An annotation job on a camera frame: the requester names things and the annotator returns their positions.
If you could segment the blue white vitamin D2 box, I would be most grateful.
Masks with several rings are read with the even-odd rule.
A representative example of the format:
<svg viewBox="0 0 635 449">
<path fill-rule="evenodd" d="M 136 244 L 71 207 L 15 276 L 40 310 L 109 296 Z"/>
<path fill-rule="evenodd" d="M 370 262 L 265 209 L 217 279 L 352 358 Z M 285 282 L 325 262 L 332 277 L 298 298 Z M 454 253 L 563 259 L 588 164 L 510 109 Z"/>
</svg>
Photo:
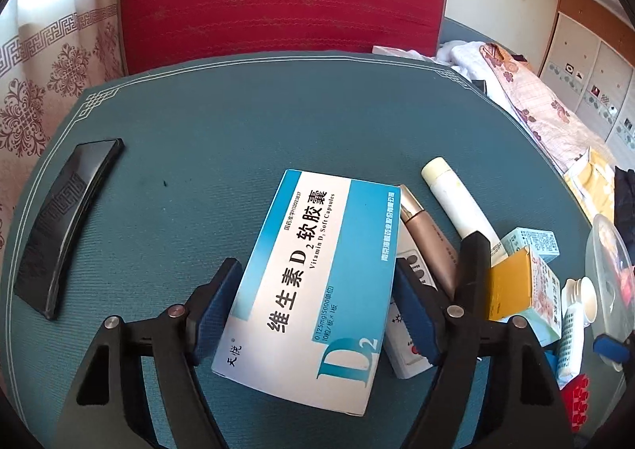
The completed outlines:
<svg viewBox="0 0 635 449">
<path fill-rule="evenodd" d="M 246 264 L 213 373 L 360 417 L 389 316 L 400 191 L 288 170 Z"/>
</svg>

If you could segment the white sliding wardrobe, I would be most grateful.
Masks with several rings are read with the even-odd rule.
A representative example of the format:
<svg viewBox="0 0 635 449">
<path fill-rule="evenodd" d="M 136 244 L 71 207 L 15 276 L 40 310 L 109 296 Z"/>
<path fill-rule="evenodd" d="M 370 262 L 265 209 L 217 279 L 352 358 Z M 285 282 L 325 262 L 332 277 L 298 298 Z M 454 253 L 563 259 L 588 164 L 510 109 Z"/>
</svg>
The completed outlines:
<svg viewBox="0 0 635 449">
<path fill-rule="evenodd" d="M 540 78 L 634 165 L 634 29 L 594 0 L 558 0 Z"/>
</svg>

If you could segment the rose gold cosmetic tube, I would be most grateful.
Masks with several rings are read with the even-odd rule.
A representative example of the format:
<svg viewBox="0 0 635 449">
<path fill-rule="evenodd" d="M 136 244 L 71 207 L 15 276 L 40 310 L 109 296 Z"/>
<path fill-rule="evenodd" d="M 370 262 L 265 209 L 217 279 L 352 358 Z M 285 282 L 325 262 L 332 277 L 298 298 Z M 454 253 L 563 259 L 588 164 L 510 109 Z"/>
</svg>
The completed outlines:
<svg viewBox="0 0 635 449">
<path fill-rule="evenodd" d="M 431 270 L 437 285 L 450 300 L 458 286 L 458 252 L 411 191 L 400 185 L 400 218 Z"/>
</svg>

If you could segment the black rectangular case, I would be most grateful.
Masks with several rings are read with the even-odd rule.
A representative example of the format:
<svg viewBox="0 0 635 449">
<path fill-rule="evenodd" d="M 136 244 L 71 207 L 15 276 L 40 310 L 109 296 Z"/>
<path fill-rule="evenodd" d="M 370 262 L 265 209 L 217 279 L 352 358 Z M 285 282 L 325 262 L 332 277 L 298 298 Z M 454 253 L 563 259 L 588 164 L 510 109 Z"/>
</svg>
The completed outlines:
<svg viewBox="0 0 635 449">
<path fill-rule="evenodd" d="M 35 217 L 17 267 L 14 293 L 47 320 L 57 316 L 74 240 L 123 149 L 121 138 L 76 145 Z"/>
</svg>

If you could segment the clear plastic bowl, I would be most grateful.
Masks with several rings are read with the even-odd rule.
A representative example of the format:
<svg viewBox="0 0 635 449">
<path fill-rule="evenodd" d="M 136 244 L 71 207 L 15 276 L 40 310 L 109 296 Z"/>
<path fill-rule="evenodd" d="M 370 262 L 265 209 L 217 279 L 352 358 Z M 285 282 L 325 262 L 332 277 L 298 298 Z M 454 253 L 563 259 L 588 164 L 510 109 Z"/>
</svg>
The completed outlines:
<svg viewBox="0 0 635 449">
<path fill-rule="evenodd" d="M 634 329 L 634 275 L 624 241 L 609 219 L 597 214 L 585 249 L 585 276 L 594 285 L 596 319 L 593 338 L 609 335 L 624 341 Z"/>
</svg>

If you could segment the white medicine box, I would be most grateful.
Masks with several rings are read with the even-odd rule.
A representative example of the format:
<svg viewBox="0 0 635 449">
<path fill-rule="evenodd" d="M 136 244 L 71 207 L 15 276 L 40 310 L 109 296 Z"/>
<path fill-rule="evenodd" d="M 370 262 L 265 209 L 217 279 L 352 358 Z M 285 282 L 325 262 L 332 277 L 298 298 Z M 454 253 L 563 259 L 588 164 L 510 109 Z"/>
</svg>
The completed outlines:
<svg viewBox="0 0 635 449">
<path fill-rule="evenodd" d="M 403 224 L 399 228 L 397 256 L 408 262 L 422 285 L 437 288 L 421 252 Z M 418 352 L 394 300 L 390 303 L 383 348 L 398 379 L 416 377 L 433 367 L 428 359 Z"/>
</svg>

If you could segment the floral pink quilt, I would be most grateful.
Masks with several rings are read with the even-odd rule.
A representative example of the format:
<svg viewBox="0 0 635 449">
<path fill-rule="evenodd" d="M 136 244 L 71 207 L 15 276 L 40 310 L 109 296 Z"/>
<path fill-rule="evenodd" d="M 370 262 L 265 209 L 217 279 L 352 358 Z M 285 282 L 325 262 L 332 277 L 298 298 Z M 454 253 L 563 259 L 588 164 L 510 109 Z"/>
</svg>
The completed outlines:
<svg viewBox="0 0 635 449">
<path fill-rule="evenodd" d="M 514 114 L 562 174 L 589 150 L 596 151 L 610 166 L 616 165 L 605 141 L 571 112 L 526 64 L 491 42 L 483 44 L 479 52 Z"/>
</svg>

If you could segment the red building block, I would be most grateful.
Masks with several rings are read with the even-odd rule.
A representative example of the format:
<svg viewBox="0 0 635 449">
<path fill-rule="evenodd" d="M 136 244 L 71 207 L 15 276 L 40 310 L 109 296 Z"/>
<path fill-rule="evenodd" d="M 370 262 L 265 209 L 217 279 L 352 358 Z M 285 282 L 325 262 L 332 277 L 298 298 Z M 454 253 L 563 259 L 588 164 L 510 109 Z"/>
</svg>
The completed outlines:
<svg viewBox="0 0 635 449">
<path fill-rule="evenodd" d="M 578 433 L 588 419 L 590 379 L 586 374 L 579 374 L 561 390 L 570 429 Z"/>
</svg>

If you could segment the black jacket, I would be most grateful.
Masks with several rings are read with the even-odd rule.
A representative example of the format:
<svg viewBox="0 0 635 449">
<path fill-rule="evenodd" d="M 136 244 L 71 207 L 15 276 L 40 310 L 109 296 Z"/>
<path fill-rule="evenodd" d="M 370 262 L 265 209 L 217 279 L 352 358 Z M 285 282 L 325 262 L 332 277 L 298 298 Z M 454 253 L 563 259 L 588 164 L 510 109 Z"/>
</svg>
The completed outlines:
<svg viewBox="0 0 635 449">
<path fill-rule="evenodd" d="M 615 226 L 620 233 L 631 261 L 635 258 L 635 173 L 615 171 Z"/>
</svg>

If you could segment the yellow blanket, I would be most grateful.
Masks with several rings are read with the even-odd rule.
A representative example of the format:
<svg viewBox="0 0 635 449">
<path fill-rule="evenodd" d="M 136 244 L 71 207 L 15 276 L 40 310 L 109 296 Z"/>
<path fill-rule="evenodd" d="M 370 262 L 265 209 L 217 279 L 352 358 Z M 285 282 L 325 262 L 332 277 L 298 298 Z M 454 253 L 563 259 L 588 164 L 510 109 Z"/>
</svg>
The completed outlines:
<svg viewBox="0 0 635 449">
<path fill-rule="evenodd" d="M 590 222 L 602 215 L 615 221 L 615 170 L 593 148 L 573 162 L 564 180 Z"/>
</svg>

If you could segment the teal table mat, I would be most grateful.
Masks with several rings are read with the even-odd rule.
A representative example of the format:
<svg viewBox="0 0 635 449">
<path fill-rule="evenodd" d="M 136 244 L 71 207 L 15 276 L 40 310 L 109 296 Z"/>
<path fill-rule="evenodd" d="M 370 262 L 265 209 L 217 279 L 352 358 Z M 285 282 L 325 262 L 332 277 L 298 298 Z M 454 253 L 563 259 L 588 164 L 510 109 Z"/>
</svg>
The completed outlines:
<svg viewBox="0 0 635 449">
<path fill-rule="evenodd" d="M 43 198 L 77 145 L 119 138 L 116 161 L 71 255 L 56 320 L 14 295 Z M 289 168 L 406 185 L 444 235 L 451 222 L 421 178 L 441 156 L 496 232 L 548 229 L 558 277 L 585 271 L 590 226 L 514 119 L 450 68 L 370 54 L 210 59 L 84 92 L 24 187 L 6 234 L 1 361 L 8 396 L 44 446 L 102 320 L 153 318 L 246 260 Z"/>
</svg>

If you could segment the teal small medicine box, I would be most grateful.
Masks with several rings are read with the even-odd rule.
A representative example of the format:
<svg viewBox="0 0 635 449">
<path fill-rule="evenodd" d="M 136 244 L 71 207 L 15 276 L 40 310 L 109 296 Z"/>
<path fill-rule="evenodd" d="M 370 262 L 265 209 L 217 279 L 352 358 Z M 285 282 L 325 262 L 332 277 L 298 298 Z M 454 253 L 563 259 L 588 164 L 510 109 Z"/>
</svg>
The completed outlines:
<svg viewBox="0 0 635 449">
<path fill-rule="evenodd" d="M 502 237 L 502 245 L 509 255 L 523 248 L 531 248 L 546 263 L 550 263 L 560 255 L 554 233 L 544 229 L 516 227 Z"/>
</svg>

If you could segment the yellow green medicine box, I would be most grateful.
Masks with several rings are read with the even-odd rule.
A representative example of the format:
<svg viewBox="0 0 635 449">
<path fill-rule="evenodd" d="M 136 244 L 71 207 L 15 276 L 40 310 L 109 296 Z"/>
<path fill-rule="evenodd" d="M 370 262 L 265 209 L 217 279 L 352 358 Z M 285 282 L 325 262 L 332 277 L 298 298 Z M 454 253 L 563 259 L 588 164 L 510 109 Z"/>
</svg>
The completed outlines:
<svg viewBox="0 0 635 449">
<path fill-rule="evenodd" d="M 507 322 L 513 316 L 529 323 L 541 347 L 562 336 L 560 279 L 531 247 L 493 266 L 487 278 L 487 319 Z"/>
</svg>

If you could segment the white cream tube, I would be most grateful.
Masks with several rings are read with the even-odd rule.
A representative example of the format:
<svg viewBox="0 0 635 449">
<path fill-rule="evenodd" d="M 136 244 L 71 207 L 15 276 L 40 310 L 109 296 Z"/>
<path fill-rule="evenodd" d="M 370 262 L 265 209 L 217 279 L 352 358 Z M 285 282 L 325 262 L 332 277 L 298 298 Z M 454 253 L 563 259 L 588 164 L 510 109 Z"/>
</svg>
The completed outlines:
<svg viewBox="0 0 635 449">
<path fill-rule="evenodd" d="M 492 245 L 500 242 L 492 224 L 445 159 L 439 156 L 430 160 L 421 169 L 421 176 L 461 238 L 480 232 Z"/>
</svg>

